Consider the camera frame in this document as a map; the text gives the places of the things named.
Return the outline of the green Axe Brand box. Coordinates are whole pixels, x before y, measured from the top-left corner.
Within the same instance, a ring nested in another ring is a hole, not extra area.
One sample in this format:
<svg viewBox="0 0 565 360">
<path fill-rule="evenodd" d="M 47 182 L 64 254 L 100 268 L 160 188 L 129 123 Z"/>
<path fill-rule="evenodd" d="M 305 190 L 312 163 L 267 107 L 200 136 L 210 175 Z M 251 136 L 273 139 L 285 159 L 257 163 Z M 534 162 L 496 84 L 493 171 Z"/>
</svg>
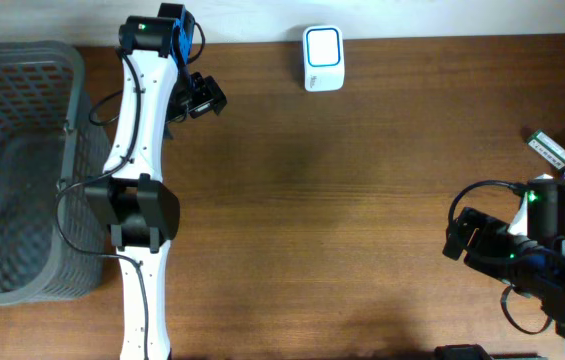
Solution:
<svg viewBox="0 0 565 360">
<path fill-rule="evenodd" d="M 565 171 L 565 149 L 542 130 L 537 130 L 528 137 L 526 144 L 556 170 Z"/>
</svg>

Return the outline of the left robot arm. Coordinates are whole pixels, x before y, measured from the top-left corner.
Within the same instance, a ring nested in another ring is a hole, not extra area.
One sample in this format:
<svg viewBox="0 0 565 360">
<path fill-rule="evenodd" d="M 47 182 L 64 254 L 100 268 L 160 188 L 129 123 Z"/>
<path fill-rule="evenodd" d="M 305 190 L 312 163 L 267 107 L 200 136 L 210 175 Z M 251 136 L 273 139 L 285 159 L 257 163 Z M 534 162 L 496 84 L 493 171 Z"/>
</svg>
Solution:
<svg viewBox="0 0 565 360">
<path fill-rule="evenodd" d="M 118 32 L 125 82 L 114 144 L 100 178 L 84 193 L 110 234 L 123 291 L 123 359 L 169 359 L 166 265 L 180 223 L 180 202 L 162 174 L 168 126 L 208 112 L 227 98 L 215 79 L 188 66 L 202 32 L 182 4 L 154 17 L 130 16 Z"/>
</svg>

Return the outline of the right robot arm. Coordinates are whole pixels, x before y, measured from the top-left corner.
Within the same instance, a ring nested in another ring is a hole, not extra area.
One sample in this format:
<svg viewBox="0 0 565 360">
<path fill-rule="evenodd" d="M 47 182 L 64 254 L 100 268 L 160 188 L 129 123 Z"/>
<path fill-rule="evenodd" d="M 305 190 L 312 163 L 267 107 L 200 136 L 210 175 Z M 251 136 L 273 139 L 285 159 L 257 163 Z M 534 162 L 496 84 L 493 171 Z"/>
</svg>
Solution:
<svg viewBox="0 0 565 360">
<path fill-rule="evenodd" d="M 492 184 L 519 197 L 521 231 L 471 207 L 458 211 L 456 197 L 443 254 L 505 284 L 500 306 L 507 319 L 511 293 L 538 299 L 546 316 L 542 327 L 553 327 L 565 340 L 565 179 Z"/>
</svg>

